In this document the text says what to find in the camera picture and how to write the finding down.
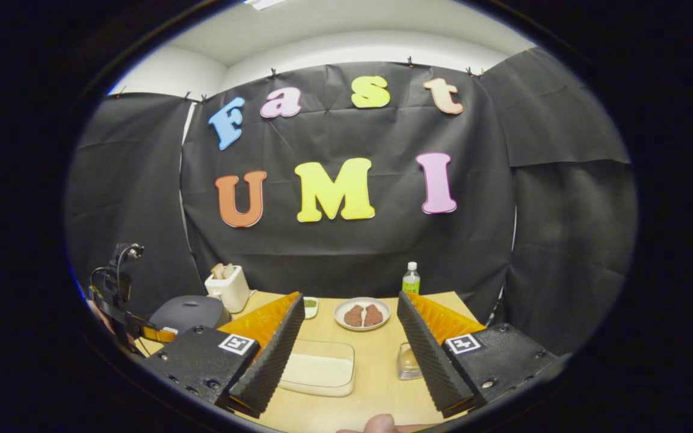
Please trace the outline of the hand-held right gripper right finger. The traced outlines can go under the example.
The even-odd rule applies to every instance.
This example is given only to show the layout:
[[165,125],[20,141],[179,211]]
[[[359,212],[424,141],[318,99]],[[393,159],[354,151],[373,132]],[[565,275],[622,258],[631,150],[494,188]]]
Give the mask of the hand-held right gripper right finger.
[[402,291],[397,318],[443,417],[478,410],[558,370],[558,356],[508,323],[486,327]]

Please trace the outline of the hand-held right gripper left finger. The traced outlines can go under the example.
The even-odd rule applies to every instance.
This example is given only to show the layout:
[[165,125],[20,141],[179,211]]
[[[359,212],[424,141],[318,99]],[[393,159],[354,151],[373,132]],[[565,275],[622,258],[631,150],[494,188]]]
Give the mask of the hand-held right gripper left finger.
[[210,405],[259,417],[280,383],[304,317],[303,294],[290,293],[221,327],[181,331],[143,366]]

